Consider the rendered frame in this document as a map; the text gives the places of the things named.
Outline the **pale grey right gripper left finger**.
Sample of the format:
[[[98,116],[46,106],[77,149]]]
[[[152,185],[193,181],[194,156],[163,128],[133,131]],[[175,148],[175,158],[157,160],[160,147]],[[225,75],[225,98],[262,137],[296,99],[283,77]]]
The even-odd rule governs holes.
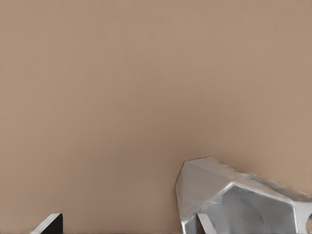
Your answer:
[[[63,234],[63,214],[50,214],[29,234]]]

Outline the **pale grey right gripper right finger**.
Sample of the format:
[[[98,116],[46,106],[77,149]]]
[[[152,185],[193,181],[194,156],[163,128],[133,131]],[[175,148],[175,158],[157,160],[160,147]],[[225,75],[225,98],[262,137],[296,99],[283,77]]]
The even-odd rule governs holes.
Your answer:
[[[196,214],[196,233],[197,234],[216,234],[209,217],[206,214]]]

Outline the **silver faceted metal frame foot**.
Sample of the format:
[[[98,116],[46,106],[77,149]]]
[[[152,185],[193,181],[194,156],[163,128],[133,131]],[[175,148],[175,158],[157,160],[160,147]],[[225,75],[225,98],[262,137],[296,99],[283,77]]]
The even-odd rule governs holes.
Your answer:
[[[184,162],[175,185],[183,234],[206,214],[216,234],[312,234],[312,196],[208,157]]]

